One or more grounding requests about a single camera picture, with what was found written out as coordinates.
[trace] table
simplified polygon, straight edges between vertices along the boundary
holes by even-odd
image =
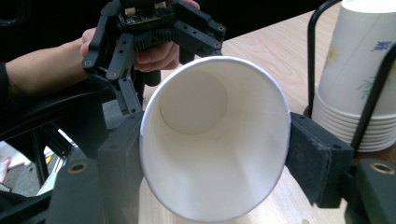
[[[338,16],[337,4],[323,13],[317,25],[316,81],[324,65]],[[229,39],[223,43],[222,53],[251,61],[266,70],[279,84],[288,101],[290,111],[303,114],[307,96],[307,24],[313,12],[282,21],[260,30]],[[163,80],[172,71],[163,71]],[[144,105],[155,88],[146,88]],[[259,206],[246,215],[221,222],[222,224],[342,224],[347,203],[340,208],[319,209],[311,205],[285,166],[276,188]],[[191,224],[164,208],[151,193],[146,180],[140,190],[139,223]]]

